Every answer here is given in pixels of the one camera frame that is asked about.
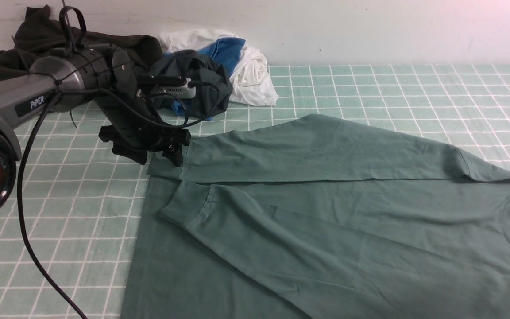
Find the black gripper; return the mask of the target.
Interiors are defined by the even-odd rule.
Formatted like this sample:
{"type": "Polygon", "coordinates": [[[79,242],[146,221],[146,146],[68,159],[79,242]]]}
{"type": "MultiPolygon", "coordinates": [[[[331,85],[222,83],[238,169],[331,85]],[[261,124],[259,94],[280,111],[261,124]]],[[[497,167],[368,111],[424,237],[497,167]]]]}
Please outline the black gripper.
{"type": "Polygon", "coordinates": [[[140,165],[147,163],[149,153],[162,152],[181,167],[182,146],[190,145],[190,132],[162,121],[148,98],[140,95],[133,63],[123,49],[108,49],[104,58],[109,87],[99,88],[94,101],[110,125],[101,127],[99,139],[112,143],[113,154],[140,165]]]}

